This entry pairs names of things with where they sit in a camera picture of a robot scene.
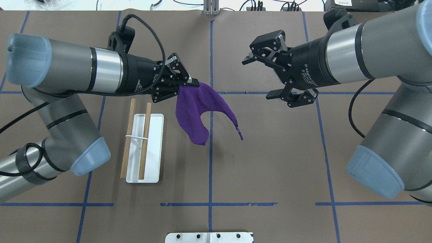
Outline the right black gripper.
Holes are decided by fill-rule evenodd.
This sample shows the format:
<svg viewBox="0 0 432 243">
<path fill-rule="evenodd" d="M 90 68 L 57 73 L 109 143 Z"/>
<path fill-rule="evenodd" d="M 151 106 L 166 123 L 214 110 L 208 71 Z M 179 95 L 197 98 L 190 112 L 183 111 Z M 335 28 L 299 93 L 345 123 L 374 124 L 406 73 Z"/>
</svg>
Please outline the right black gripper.
<svg viewBox="0 0 432 243">
<path fill-rule="evenodd" d="M 288 47 L 286 34 L 277 30 L 256 37 L 250 44 L 250 53 L 242 60 L 246 65 L 255 61 L 266 66 L 282 66 L 278 57 L 290 57 L 290 78 L 283 89 L 272 90 L 266 95 L 267 100 L 279 99 L 290 108 L 313 104 L 319 95 L 317 88 L 339 85 L 332 76 L 325 57 L 324 46 L 328 43 L 325 37 L 315 39 L 295 47 Z M 304 90 L 293 93 L 292 90 Z"/>
</svg>

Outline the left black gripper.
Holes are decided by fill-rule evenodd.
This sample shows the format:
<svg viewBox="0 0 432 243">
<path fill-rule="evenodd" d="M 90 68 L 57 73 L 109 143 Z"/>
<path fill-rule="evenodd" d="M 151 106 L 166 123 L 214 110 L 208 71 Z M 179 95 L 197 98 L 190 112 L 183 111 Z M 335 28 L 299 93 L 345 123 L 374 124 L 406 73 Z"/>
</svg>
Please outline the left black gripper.
<svg viewBox="0 0 432 243">
<path fill-rule="evenodd" d="M 128 77 L 127 77 L 127 93 L 138 92 L 150 86 L 156 80 L 156 75 L 159 70 L 158 63 L 146 57 L 138 57 L 127 54 L 128 61 Z M 198 79 L 192 78 L 183 65 L 179 55 L 172 53 L 162 71 L 162 77 L 173 80 L 174 84 L 199 87 Z M 170 87 L 156 87 L 151 93 L 152 102 L 158 103 L 169 98 L 177 96 L 179 93 L 179 86 Z"/>
</svg>

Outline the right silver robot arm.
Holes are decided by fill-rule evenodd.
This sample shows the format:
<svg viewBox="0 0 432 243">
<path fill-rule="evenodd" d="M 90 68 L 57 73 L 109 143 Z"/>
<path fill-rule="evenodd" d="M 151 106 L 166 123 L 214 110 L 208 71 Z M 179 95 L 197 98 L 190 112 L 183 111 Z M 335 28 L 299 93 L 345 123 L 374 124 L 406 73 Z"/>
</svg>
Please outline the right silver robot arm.
<svg viewBox="0 0 432 243">
<path fill-rule="evenodd" d="M 362 137 L 346 170 L 375 194 L 394 199 L 406 193 L 431 206 L 431 1 L 360 22 L 344 8 L 323 15 L 323 37 L 289 47 L 277 30 L 256 37 L 242 60 L 271 68 L 282 89 L 266 98 L 294 108 L 314 103 L 319 88 L 363 82 L 392 97 Z"/>
</svg>

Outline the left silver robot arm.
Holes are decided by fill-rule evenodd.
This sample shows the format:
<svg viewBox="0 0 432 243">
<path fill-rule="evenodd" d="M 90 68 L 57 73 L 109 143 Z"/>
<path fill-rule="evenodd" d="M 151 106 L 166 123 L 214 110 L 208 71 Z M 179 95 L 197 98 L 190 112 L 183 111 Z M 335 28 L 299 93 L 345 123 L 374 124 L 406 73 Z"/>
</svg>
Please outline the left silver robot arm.
<svg viewBox="0 0 432 243">
<path fill-rule="evenodd" d="M 11 34 L 6 78 L 34 105 L 49 137 L 27 143 L 1 160 L 1 202 L 54 180 L 62 172 L 84 175 L 110 159 L 110 151 L 79 97 L 150 94 L 174 97 L 179 87 L 199 87 L 176 53 L 154 61 L 129 54 L 134 34 L 113 32 L 107 48 L 45 36 Z"/>
</svg>

